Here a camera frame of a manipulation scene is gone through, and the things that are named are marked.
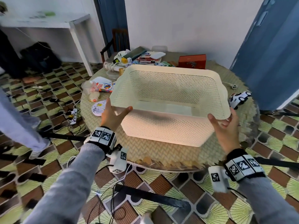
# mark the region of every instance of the patterned carpet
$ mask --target patterned carpet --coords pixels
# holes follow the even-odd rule
[[[93,65],[96,72],[101,64]],[[46,74],[45,78],[32,84],[19,83],[10,79],[8,75],[0,76],[0,85],[6,92],[20,96],[12,99],[15,107],[24,113],[32,113],[42,120],[40,128],[50,129],[61,134],[82,135],[89,133],[84,121],[79,118],[74,128],[69,125],[64,113],[73,108],[81,97],[80,85],[89,79],[86,69],[80,63],[63,63],[60,69]],[[48,92],[36,90],[31,86],[49,88]],[[59,104],[51,103],[49,97],[59,98]],[[287,106],[289,111],[299,113],[299,100]],[[261,116],[260,133],[252,148],[247,152],[253,156],[258,154],[266,158],[299,162],[299,118],[273,118]],[[12,224],[22,222],[32,211],[50,186],[56,181],[69,158],[79,153],[81,142],[62,139],[52,140],[40,158],[34,163],[26,163],[31,150],[12,142],[5,135],[0,135],[0,147],[13,145],[12,149],[0,156],[0,223]],[[98,170],[108,164],[101,162]],[[299,212],[299,171],[263,165],[274,188]],[[95,176],[93,190],[104,192],[110,184],[123,176],[123,173],[113,175],[104,168]],[[139,224],[140,217],[145,212],[152,212],[154,223],[256,223],[255,216],[248,203],[235,192],[229,194],[215,193],[207,169],[197,173],[161,173],[130,167],[124,184],[160,195],[186,200],[190,206],[187,209],[175,208],[143,200],[135,196],[116,194],[115,209],[122,207],[115,213],[114,223]],[[238,184],[230,181],[230,186],[238,188]],[[111,218],[110,203],[112,189],[107,190],[99,204],[94,193],[91,193],[82,209],[78,223],[86,223],[91,212],[89,222],[108,224]]]

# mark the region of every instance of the black bag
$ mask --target black bag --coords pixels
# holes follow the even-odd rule
[[[24,61],[33,71],[38,73],[50,73],[61,66],[61,60],[52,52],[46,42],[34,45],[20,51]]]

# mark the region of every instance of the desk leg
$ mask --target desk leg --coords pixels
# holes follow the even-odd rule
[[[84,63],[84,66],[85,66],[85,68],[86,68],[86,70],[88,72],[88,75],[92,76],[93,75],[92,67],[90,66],[90,63],[89,63],[89,61],[87,59],[87,56],[86,56],[86,54],[84,53],[84,51],[83,51],[83,49],[81,47],[81,44],[80,44],[79,38],[78,38],[78,34],[77,34],[77,30],[75,28],[74,23],[72,23],[72,22],[70,22],[70,32],[71,32],[73,40],[74,40],[74,42],[75,42],[75,44],[77,46],[79,54],[80,54],[80,56],[81,56],[81,58],[83,60],[83,63]]]

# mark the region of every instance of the round table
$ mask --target round table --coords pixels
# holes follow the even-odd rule
[[[162,61],[177,63],[179,56],[183,53],[168,52],[162,58]],[[240,93],[248,90],[248,87],[230,70],[217,64],[215,61],[207,61],[206,69],[217,72],[222,82],[236,84],[236,90],[231,89],[228,84],[224,84],[228,90],[228,95]],[[106,69],[102,68],[96,72],[91,79],[98,76],[107,78]],[[110,93],[101,93],[100,100],[106,99]],[[81,114],[88,129],[92,132],[101,123],[101,117],[92,114],[91,108],[94,103],[88,101],[88,97],[82,94],[81,97]],[[253,139],[258,133],[259,109],[253,99],[250,97],[243,105],[237,109],[240,118],[240,136],[239,140],[243,147],[252,144]],[[222,151],[215,133],[201,146],[191,147],[177,145],[148,139],[129,137],[125,134],[120,126],[115,132],[117,143],[128,148],[127,159],[129,163],[160,171],[169,172],[189,172],[198,171],[207,165],[214,165],[224,159]]]

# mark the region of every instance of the white wall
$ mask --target white wall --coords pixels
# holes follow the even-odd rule
[[[207,54],[232,64],[263,0],[125,0],[130,47]]]
[[[28,16],[37,11],[54,11],[56,13],[89,13],[91,19],[76,26],[83,49],[92,63],[101,61],[100,51],[104,48],[104,39],[93,0],[1,0],[8,8],[9,15]],[[11,41],[17,52],[26,48],[34,41],[49,43],[62,61],[82,62],[68,29],[20,28],[34,41],[15,28],[1,28]]]

